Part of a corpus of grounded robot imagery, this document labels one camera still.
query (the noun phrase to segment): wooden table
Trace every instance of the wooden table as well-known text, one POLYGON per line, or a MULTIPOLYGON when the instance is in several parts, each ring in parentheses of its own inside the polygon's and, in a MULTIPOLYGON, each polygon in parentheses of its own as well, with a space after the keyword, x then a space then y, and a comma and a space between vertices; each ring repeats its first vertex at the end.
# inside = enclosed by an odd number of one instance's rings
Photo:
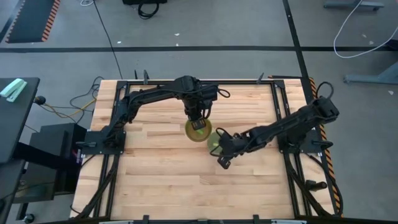
MULTIPOLYGON (((293 113, 306 105, 301 82, 284 81, 293 113)), ((116 82, 101 82, 91 123, 93 131, 109 124, 116 82)), ((133 90, 152 87, 135 86, 133 90)), ((230 91, 231 97, 219 97, 213 103, 213 129, 240 133, 276 121, 268 85, 220 88, 230 91)), ((278 99, 282 105, 280 93, 278 99)), ((252 219, 254 214, 261 219, 294 217, 285 164, 276 139, 265 149, 233 159, 231 167, 224 170, 209 155, 206 141, 192 142, 185 136, 186 120, 183 103, 171 99, 142 106, 133 123, 125 126, 126 149, 119 161, 112 220, 142 220, 143 215, 150 215, 151 220, 252 219)), ((301 160, 306 179, 326 181, 318 164, 305 155, 301 155, 301 160)), ((73 201, 75 210, 81 211, 96 191, 102 161, 103 156, 97 155, 82 168, 73 201)), ((297 186, 296 191, 300 212, 304 214, 297 186)), ((333 213, 328 190, 313 194, 333 213)), ((100 215, 104 214, 107 196, 104 193, 100 215)))

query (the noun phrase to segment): wooden tabletop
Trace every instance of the wooden tabletop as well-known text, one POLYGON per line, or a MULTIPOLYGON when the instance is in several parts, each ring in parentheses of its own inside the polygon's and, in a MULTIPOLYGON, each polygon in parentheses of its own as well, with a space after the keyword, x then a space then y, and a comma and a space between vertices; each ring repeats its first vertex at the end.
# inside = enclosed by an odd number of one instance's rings
MULTIPOLYGON (((306 105, 301 82, 284 81, 293 113, 306 105)), ((109 124, 116 82, 101 82, 91 123, 93 131, 109 124)), ((133 90, 152 87, 134 86, 133 90)), ((231 97, 219 97, 213 103, 213 129, 241 133, 276 121, 269 85, 220 88, 228 90, 231 97)), ((282 106, 280 93, 278 99, 282 106)), ((252 219, 254 214, 261 219, 294 217, 276 139, 265 149, 233 159, 229 169, 224 170, 209 155, 206 141, 193 142, 185 136, 186 120, 183 103, 171 99, 142 106, 133 123, 125 126, 126 148, 119 161, 112 220, 142 220, 143 215, 151 220, 252 219)), ((81 211, 98 188, 102 160, 103 156, 97 155, 82 168, 73 201, 75 210, 81 211)), ((318 164, 307 156, 301 156, 301 160, 306 179, 326 182, 318 164)), ((297 186, 296 191, 304 214, 297 186)), ((333 213, 328 190, 313 194, 325 210, 333 213)), ((107 196, 104 193, 100 214, 104 214, 107 196)))

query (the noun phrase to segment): white cable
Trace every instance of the white cable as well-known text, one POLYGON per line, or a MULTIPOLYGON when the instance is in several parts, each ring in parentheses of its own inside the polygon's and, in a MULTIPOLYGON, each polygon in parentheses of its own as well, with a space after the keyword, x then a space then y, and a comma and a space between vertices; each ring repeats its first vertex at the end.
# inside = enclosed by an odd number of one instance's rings
POLYGON ((347 18, 346 18, 346 20, 344 21, 343 25, 341 25, 340 30, 338 31, 338 33, 337 33, 337 35, 336 35, 336 37, 335 37, 335 40, 333 41, 333 49, 335 50, 335 53, 337 54, 337 56, 339 56, 339 57, 341 57, 341 58, 355 58, 355 57, 358 57, 358 56, 367 54, 367 53, 369 53, 369 52, 372 52, 372 51, 374 51, 374 50, 377 50, 377 49, 381 48, 382 46, 384 46, 386 43, 388 43, 388 42, 394 37, 394 35, 396 34, 396 32, 397 32, 397 30, 398 30, 398 26, 397 26, 396 30, 394 31, 394 33, 392 33, 391 37, 390 37, 387 41, 385 41, 385 42, 384 42, 383 44, 381 44, 380 46, 375 47, 375 48, 373 48, 373 49, 371 49, 371 50, 368 50, 368 51, 366 51, 366 52, 362 52, 362 53, 357 54, 357 55, 352 55, 352 56, 341 56, 340 54, 338 54, 338 53, 337 53, 337 50, 336 50, 336 40, 337 40, 338 36, 340 35, 341 30, 344 28, 344 26, 345 26, 347 20, 349 19, 349 17, 350 17, 350 16, 352 15, 352 13, 354 13, 354 11, 361 5, 362 2, 363 2, 363 0, 361 0, 361 1, 358 3, 358 5, 354 8, 354 10, 347 16, 347 18))
POLYGON ((81 5, 81 6, 90 6, 90 5, 92 5, 92 4, 94 3, 94 0, 91 0, 90 3, 88 3, 88 4, 83 4, 83 2, 85 2, 85 1, 88 1, 88 0, 81 0, 80 5, 81 5))

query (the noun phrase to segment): gray floor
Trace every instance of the gray floor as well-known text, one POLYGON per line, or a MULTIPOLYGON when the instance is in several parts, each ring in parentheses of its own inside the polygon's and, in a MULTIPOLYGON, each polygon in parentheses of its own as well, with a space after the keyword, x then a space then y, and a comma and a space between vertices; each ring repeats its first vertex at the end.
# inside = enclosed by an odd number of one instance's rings
MULTIPOLYGON (((3 0, 0 26, 6 23, 17 0, 3 0)), ((319 0, 290 0, 290 7, 302 46, 333 45, 347 10, 324 9, 319 0)), ((375 46, 390 36, 397 24, 398 4, 385 0, 379 12, 358 12, 347 23, 339 46, 375 46)), ((99 11, 117 47, 270 45, 293 46, 282 1, 279 0, 170 0, 159 14, 143 21, 133 7, 119 1, 97 0, 99 11)), ((109 43, 94 6, 81 7, 79 1, 61 1, 50 38, 44 43, 6 44, 10 47, 108 47, 109 43)), ((357 52, 343 52, 343 55, 357 52)), ((146 69, 151 78, 256 78, 266 75, 301 76, 295 52, 118 52, 124 78, 134 78, 134 69, 146 69)), ((376 75, 398 60, 396 52, 374 52, 354 59, 338 58, 333 52, 304 52, 308 74, 317 83, 332 82, 333 101, 341 116, 326 126, 335 146, 331 149, 336 178, 341 188, 345 216, 398 220, 398 86, 346 85, 343 75, 376 75)), ((85 93, 98 75, 119 78, 113 54, 105 53, 28 53, 0 54, 0 77, 39 77, 38 95, 52 105, 66 106, 69 99, 85 93)), ((91 100, 87 96, 80 105, 91 100)), ((81 125, 88 127, 86 115, 81 125)), ((34 105, 27 124, 69 122, 34 105)), ((22 142, 29 142, 25 129, 22 142)), ((37 222, 65 219, 72 195, 54 201, 32 203, 28 211, 37 222)), ((14 223, 13 207, 9 223, 14 223)))

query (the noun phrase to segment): concrete floor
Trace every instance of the concrete floor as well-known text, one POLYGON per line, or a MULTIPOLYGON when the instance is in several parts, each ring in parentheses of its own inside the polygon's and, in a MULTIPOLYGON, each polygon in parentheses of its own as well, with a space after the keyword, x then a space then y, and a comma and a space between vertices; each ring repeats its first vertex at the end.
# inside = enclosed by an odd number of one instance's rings
MULTIPOLYGON (((0 26, 6 23, 17 0, 3 0, 0 26)), ((109 47, 94 6, 81 7, 80 1, 61 1, 50 38, 44 43, 6 44, 0 48, 109 47)), ((339 46, 375 46, 383 42, 397 24, 398 4, 382 1, 378 12, 354 13, 347 23, 339 46)), ((347 10, 324 9, 323 1, 290 0, 290 8, 301 46, 330 47, 347 10)), ((115 47, 268 45, 293 46, 284 6, 280 0, 169 0, 156 17, 143 21, 133 7, 112 0, 97 0, 115 47)), ((357 52, 343 52, 351 55, 357 52)), ((301 76, 295 52, 276 51, 184 51, 117 52, 123 77, 134 78, 134 69, 146 69, 151 78, 257 78, 266 75, 301 76)), ((398 220, 398 86, 346 85, 346 74, 376 75, 398 61, 397 52, 373 52, 354 59, 338 58, 333 52, 304 52, 308 74, 317 83, 335 86, 333 102, 341 115, 326 126, 337 183, 343 194, 345 217, 398 220)), ((48 103, 67 106, 69 99, 85 93, 98 75, 118 79, 111 52, 80 53, 0 53, 0 77, 39 77, 38 95, 48 103)), ((80 105, 91 100, 87 96, 80 105)), ((86 115, 80 125, 88 128, 86 115)), ((34 105, 27 124, 69 122, 34 105)), ((21 141, 29 142, 31 130, 25 129, 21 141)), ((28 212, 37 223, 64 220, 69 215, 72 195, 51 202, 32 203, 28 212)), ((9 216, 15 223, 17 207, 9 216)))

